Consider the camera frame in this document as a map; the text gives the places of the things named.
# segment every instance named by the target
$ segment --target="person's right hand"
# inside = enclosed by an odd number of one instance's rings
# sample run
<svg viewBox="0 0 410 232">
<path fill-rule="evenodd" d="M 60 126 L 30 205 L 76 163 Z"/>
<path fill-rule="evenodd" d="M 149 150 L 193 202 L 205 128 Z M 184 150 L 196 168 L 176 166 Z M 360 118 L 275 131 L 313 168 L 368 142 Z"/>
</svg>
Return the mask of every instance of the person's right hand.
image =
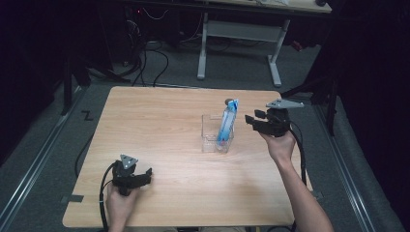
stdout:
<svg viewBox="0 0 410 232">
<path fill-rule="evenodd" d="M 289 164 L 291 162 L 296 139 L 290 131 L 281 137 L 273 137 L 265 133 L 259 134 L 268 144 L 269 154 L 277 165 Z"/>
</svg>

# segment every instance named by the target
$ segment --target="clear plastic container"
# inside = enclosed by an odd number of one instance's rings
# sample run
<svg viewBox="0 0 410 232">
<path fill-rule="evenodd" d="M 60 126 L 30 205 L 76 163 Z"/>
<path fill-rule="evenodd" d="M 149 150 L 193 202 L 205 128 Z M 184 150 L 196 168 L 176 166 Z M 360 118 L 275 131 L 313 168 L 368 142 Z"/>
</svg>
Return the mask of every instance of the clear plastic container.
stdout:
<svg viewBox="0 0 410 232">
<path fill-rule="evenodd" d="M 222 115 L 202 115 L 202 152 L 203 153 L 227 153 L 233 139 L 234 127 L 229 134 L 229 139 L 218 143 L 218 134 Z"/>
</svg>

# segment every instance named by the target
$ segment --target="dark background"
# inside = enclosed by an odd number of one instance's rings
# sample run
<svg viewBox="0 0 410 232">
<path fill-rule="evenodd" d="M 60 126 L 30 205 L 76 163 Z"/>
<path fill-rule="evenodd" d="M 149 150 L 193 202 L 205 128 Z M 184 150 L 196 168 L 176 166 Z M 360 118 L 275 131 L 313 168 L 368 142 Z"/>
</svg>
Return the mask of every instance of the dark background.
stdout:
<svg viewBox="0 0 410 232">
<path fill-rule="evenodd" d="M 325 76 L 337 84 L 337 93 L 366 159 L 392 208 L 410 230 L 405 219 L 410 189 L 406 146 L 410 3 L 329 3 L 333 16 L 358 20 L 337 20 L 333 27 L 329 21 L 295 20 L 285 43 L 322 45 L 306 83 Z M 198 16 L 199 13 L 172 11 L 167 14 L 166 25 L 156 25 L 143 14 L 138 20 L 149 25 L 146 28 L 150 29 L 143 30 L 145 36 L 177 46 L 179 31 L 189 34 Z M 122 20 L 124 11 L 118 4 L 96 7 L 85 2 L 0 3 L 1 163 L 36 116 L 53 101 L 68 56 L 80 55 L 101 69 L 112 69 L 113 62 L 131 60 L 130 41 L 124 36 L 128 28 L 118 26 Z M 323 88 L 330 91 L 325 84 L 309 90 Z"/>
</svg>

